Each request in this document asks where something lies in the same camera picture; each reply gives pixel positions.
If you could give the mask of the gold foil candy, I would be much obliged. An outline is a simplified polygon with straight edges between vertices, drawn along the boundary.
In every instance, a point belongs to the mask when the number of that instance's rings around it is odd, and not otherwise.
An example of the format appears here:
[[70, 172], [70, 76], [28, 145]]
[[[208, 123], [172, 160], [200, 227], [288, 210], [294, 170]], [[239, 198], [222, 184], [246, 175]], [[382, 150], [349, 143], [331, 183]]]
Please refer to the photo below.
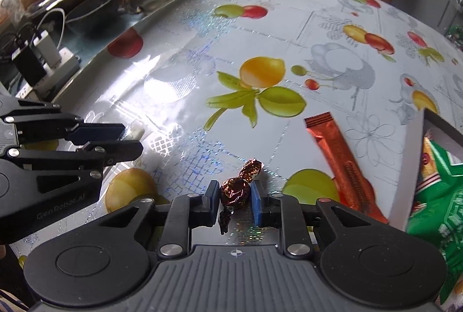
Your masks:
[[221, 234], [228, 232], [232, 214], [247, 206], [251, 195], [251, 182], [260, 174], [263, 164], [256, 158], [248, 160], [238, 176], [225, 180], [220, 187], [222, 211], [218, 217]]

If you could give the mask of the small clear candy packet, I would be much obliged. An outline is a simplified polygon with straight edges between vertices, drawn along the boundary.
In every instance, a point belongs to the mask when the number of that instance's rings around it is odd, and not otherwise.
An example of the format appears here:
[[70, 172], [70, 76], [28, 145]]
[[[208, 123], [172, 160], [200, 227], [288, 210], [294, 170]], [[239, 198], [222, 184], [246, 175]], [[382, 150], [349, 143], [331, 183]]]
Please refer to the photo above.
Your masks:
[[121, 140], [141, 140], [145, 133], [142, 125], [131, 125], [121, 137]]

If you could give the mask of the green snack bag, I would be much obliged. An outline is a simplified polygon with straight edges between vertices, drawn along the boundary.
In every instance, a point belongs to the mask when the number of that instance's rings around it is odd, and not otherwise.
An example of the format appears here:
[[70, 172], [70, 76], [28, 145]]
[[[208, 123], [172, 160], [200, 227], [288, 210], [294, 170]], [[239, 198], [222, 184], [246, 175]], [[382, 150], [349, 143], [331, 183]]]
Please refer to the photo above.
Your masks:
[[462, 276], [462, 161], [427, 136], [406, 232], [443, 256], [447, 278], [439, 300], [446, 302]]

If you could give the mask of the white power strip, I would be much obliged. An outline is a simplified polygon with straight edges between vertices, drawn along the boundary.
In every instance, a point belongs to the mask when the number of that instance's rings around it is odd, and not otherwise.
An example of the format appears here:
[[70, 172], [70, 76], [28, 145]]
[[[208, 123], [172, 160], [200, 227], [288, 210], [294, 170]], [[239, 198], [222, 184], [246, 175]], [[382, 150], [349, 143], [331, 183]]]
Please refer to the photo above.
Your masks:
[[68, 48], [59, 51], [60, 61], [53, 67], [43, 65], [46, 75], [35, 86], [27, 83], [16, 94], [16, 98], [36, 101], [52, 101], [67, 82], [80, 70], [79, 58]]

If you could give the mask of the white charger plug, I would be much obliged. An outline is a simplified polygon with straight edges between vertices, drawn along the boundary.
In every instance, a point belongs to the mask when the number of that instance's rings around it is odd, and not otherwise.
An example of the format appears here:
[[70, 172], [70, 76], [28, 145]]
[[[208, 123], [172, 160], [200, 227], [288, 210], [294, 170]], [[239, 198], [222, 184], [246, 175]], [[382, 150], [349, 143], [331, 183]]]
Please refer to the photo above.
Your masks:
[[58, 48], [47, 30], [42, 31], [38, 36], [35, 36], [32, 40], [32, 44], [50, 68], [54, 68], [61, 61], [61, 55]]

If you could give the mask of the long orange stick packet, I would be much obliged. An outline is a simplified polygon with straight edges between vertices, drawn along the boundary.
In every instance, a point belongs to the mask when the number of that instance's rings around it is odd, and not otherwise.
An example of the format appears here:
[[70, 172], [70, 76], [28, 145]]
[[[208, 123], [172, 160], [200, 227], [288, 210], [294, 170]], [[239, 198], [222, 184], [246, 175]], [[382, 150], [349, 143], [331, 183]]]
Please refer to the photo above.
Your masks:
[[331, 113], [306, 118], [304, 123], [334, 174], [341, 202], [357, 212], [388, 224], [388, 219], [377, 206], [374, 188], [362, 174]]

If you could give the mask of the dark metal bowl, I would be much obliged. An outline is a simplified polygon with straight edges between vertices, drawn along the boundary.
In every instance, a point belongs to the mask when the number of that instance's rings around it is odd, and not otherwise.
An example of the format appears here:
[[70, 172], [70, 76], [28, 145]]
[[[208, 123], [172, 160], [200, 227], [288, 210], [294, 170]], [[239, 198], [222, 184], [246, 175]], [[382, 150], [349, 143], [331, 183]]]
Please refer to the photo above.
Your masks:
[[75, 34], [88, 34], [118, 16], [118, 0], [86, 0], [66, 16], [67, 27]]

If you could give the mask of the fruit pattern tablecloth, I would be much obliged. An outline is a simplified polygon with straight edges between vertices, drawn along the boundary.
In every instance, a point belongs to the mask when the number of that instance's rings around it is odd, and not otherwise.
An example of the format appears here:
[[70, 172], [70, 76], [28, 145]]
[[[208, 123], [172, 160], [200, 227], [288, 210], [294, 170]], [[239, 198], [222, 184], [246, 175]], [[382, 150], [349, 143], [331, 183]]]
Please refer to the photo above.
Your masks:
[[462, 53], [381, 0], [175, 0], [102, 42], [56, 100], [142, 125], [133, 166], [168, 200], [251, 158], [271, 190], [329, 173], [304, 120], [330, 112], [389, 216], [415, 114], [462, 127]]

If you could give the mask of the white shallow cardboard box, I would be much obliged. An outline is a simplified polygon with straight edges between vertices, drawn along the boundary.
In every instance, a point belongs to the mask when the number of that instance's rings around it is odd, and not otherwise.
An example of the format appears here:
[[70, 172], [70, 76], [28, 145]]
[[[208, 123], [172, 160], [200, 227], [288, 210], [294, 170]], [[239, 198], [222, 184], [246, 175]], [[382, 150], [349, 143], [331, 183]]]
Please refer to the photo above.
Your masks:
[[462, 134], [425, 108], [407, 124], [391, 226], [434, 245], [447, 265], [437, 304], [462, 310]]

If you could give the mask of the green candies on cart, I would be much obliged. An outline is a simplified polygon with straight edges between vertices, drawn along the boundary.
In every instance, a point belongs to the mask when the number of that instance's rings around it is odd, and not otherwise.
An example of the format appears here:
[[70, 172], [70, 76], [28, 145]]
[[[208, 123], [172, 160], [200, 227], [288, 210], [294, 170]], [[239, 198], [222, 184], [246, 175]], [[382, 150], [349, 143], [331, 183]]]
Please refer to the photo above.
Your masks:
[[463, 27], [461, 25], [450, 26], [447, 30], [446, 38], [461, 48], [463, 45]]

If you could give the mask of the metal rolling cart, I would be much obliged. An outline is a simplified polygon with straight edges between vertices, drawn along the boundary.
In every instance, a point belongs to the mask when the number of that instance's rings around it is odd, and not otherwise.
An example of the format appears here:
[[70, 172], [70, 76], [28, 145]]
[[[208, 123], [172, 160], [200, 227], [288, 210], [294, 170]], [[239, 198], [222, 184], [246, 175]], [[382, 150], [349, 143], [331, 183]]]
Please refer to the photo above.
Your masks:
[[463, 27], [463, 0], [448, 0], [437, 29], [440, 34], [446, 37], [447, 30], [450, 26], [461, 25]]

